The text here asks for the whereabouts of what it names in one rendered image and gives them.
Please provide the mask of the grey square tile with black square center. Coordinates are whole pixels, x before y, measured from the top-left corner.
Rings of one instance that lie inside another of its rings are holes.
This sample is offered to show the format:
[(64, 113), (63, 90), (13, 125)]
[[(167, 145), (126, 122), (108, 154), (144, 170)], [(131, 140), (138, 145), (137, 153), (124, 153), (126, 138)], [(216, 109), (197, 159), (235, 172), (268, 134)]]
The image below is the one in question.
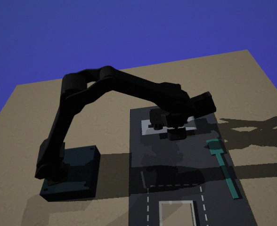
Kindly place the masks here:
[(193, 201), (159, 201), (160, 226), (196, 226)]

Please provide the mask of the teal small trowel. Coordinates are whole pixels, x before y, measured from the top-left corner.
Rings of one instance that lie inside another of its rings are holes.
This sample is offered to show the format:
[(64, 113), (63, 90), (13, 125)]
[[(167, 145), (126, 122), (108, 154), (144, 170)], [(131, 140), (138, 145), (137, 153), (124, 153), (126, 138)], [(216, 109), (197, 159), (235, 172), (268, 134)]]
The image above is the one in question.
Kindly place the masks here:
[(238, 199), (238, 195), (236, 193), (233, 182), (230, 179), (230, 176), (229, 176), (229, 173), (228, 173), (227, 168), (225, 166), (225, 163), (224, 163), (224, 161), (221, 157), (221, 154), (224, 154), (224, 152), (223, 152), (223, 150), (220, 146), (219, 140), (216, 138), (216, 139), (207, 140), (206, 142), (207, 142), (208, 147), (210, 149), (211, 155), (216, 155), (216, 157), (217, 157), (218, 163), (219, 163), (219, 165), (222, 169), (222, 172), (224, 174), (227, 185), (228, 185), (228, 187), (231, 191), (233, 199)]

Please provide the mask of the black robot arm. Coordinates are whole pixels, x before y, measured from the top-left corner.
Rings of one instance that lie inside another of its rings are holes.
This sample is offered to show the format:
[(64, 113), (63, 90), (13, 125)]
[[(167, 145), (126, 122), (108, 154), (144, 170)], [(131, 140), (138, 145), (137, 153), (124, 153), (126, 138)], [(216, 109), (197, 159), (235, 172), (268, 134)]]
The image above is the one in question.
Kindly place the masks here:
[[(87, 83), (96, 81), (89, 88)], [(184, 124), (188, 117), (194, 119), (216, 112), (210, 92), (190, 98), (187, 92), (174, 83), (154, 83), (119, 71), (112, 66), (86, 69), (64, 75), (59, 108), (50, 134), (40, 146), (35, 178), (47, 179), (51, 186), (67, 180), (68, 164), (63, 162), (64, 138), (73, 117), (85, 105), (95, 102), (109, 91), (117, 91), (155, 103), (160, 109), (149, 112), (151, 126), (161, 130), (169, 125)]]

